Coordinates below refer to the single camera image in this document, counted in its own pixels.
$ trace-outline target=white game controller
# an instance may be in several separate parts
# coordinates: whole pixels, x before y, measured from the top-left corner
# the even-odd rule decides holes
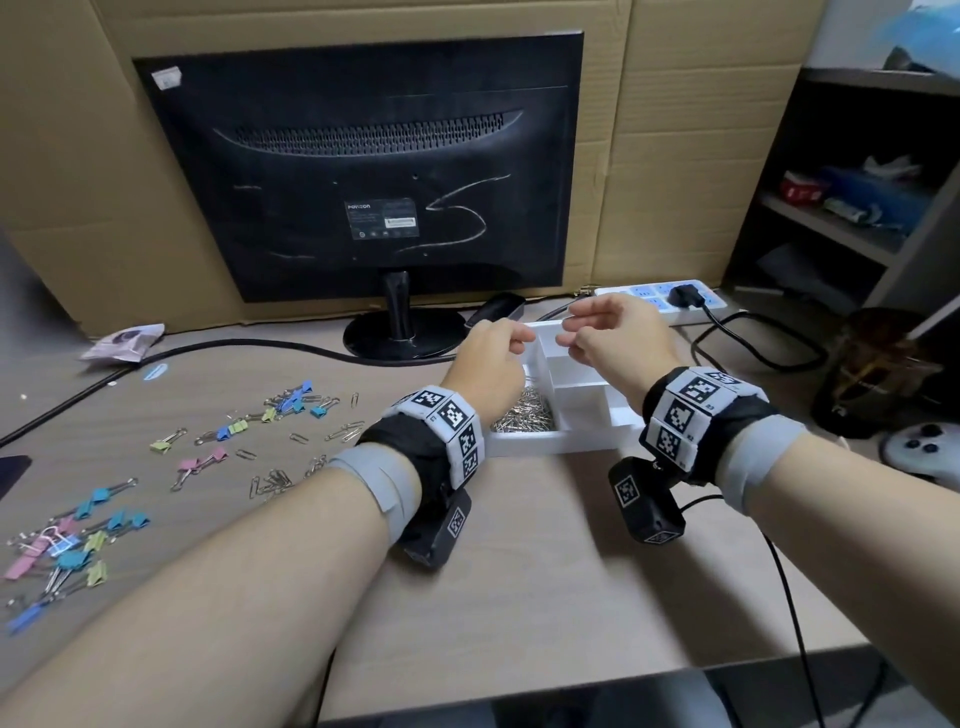
[[[960,425],[927,423],[894,432],[880,443],[880,460],[960,492]]]

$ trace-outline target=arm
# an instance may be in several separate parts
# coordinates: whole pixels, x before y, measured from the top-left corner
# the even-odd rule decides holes
[[[648,303],[601,296],[570,312],[558,343],[637,412],[649,389],[682,366]],[[960,497],[802,435],[747,491],[746,506],[797,568],[948,718],[960,720],[952,679],[960,654]]]
[[[444,387],[485,425],[523,388],[533,331],[483,322]],[[366,444],[364,448],[383,446]],[[420,482],[405,458],[420,502]],[[358,479],[324,470],[188,551],[14,688],[0,725],[279,725],[320,673],[390,546]]]

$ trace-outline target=monitor stand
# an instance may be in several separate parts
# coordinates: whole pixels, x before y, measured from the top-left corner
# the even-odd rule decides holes
[[[364,313],[344,331],[344,346],[366,359],[422,359],[449,352],[467,336],[464,317],[449,308],[411,308],[410,274],[381,276],[387,310]]]

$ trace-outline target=monitor label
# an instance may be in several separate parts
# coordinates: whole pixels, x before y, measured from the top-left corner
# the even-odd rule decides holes
[[[409,197],[344,203],[354,240],[418,237],[417,205]]]

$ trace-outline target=gray shelf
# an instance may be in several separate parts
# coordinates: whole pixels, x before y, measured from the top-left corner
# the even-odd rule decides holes
[[[939,73],[881,71],[861,68],[804,68],[800,78],[819,84],[885,88],[941,96],[960,96],[960,81]]]
[[[772,192],[760,192],[756,200],[788,220],[819,232],[880,265],[891,266],[903,247],[903,238],[893,232],[859,228],[818,207],[795,207]]]

